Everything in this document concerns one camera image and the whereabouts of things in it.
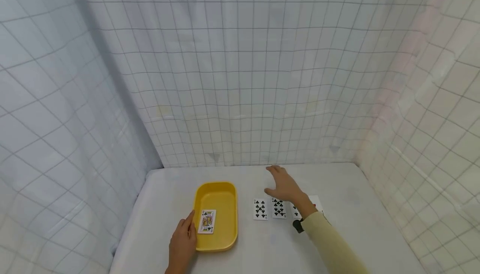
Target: right hand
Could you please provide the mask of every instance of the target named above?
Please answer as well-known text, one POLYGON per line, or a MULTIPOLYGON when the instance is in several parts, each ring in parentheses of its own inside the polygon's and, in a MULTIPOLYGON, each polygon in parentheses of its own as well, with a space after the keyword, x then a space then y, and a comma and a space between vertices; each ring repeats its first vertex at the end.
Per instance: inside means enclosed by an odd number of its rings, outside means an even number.
POLYGON ((277 199, 283 201, 295 202, 297 199, 304 196, 300 187, 295 180, 288 175, 287 170, 277 165, 269 166, 266 168, 272 173, 275 180, 275 189, 265 189, 265 193, 277 199))

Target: clubs card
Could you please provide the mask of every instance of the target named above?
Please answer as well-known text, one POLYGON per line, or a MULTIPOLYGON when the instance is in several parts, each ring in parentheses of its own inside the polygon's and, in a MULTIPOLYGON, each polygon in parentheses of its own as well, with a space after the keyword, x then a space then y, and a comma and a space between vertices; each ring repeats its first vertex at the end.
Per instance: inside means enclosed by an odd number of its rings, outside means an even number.
POLYGON ((297 209, 297 207, 295 207, 295 205, 293 205, 293 203, 290 202, 290 211, 292 212, 292 217, 294 219, 301 219, 301 215, 300 215, 300 212, 299 210, 297 209))
POLYGON ((200 217, 200 223, 198 224, 199 234, 212 234, 215 226, 215 214, 217 211, 214 209, 202 210, 202 216, 200 217))
POLYGON ((263 198, 253 199, 253 220, 268 220, 266 203, 267 201, 263 198))
POLYGON ((308 198, 310 199, 310 201, 313 203, 313 205, 315 205, 315 207, 317 208, 317 210, 324 214, 323 213, 323 207, 322 205, 320 204, 320 199, 318 199, 318 196, 317 195, 312 195, 312 196, 308 196, 308 198))
POLYGON ((287 211, 282 200, 272 197, 272 218, 286 219, 287 211))

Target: grid wall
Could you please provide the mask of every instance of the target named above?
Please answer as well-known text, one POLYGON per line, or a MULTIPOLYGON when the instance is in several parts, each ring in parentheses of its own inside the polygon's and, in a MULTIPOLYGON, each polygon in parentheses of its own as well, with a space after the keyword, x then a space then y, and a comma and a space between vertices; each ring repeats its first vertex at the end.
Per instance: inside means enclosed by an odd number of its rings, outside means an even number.
POLYGON ((425 0, 88 0, 165 167, 353 161, 425 0))
POLYGON ((480 0, 427 0, 358 162, 428 273, 480 269, 480 0))
POLYGON ((75 0, 0 0, 0 274, 108 273, 159 165, 123 97, 75 0))

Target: wrist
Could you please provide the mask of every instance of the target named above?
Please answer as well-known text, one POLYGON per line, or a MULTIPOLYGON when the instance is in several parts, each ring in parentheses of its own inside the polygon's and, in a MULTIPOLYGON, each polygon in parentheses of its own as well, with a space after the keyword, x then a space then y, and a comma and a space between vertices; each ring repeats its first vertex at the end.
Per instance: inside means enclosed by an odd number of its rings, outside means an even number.
POLYGON ((295 205, 295 207, 298 207, 299 205, 304 204, 306 200, 310 201, 310 199, 308 198, 308 195, 302 191, 299 191, 297 194, 295 194, 292 197, 291 202, 293 203, 293 205, 295 205))
POLYGON ((168 265, 167 270, 165 270, 165 274, 184 274, 185 269, 180 266, 176 265, 168 265))
POLYGON ((301 193, 301 195, 297 196, 295 198, 295 201, 292 203, 293 205, 295 205, 295 207, 297 207, 303 219, 306 219, 309 215, 317 211, 317 208, 310 201, 308 195, 303 192, 301 193))

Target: playing card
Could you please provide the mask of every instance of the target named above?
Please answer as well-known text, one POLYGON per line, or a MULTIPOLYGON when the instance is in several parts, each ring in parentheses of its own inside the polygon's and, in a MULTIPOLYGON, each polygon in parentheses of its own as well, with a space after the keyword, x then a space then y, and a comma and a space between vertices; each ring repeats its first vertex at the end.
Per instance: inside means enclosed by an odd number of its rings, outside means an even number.
POLYGON ((266 203, 267 201, 263 198, 253 199, 253 220, 268 220, 266 203))
POLYGON ((272 197, 272 218, 286 219, 287 211, 282 200, 272 197))
POLYGON ((300 215, 300 212, 299 210, 297 209, 297 207, 295 207, 295 205, 293 205, 293 203, 290 202, 290 211, 292 212, 292 217, 294 219, 301 219, 301 215, 300 215))
POLYGON ((202 210, 202 216, 200 217, 200 223, 198 224, 199 234, 212 234, 215 227, 215 214, 217 211, 214 209, 202 210))
POLYGON ((310 199, 310 201, 313 203, 313 205, 315 205, 315 207, 317 208, 317 210, 324 214, 323 213, 323 207, 322 205, 320 204, 320 199, 318 199, 318 196, 317 195, 312 195, 312 196, 308 196, 308 198, 310 199))

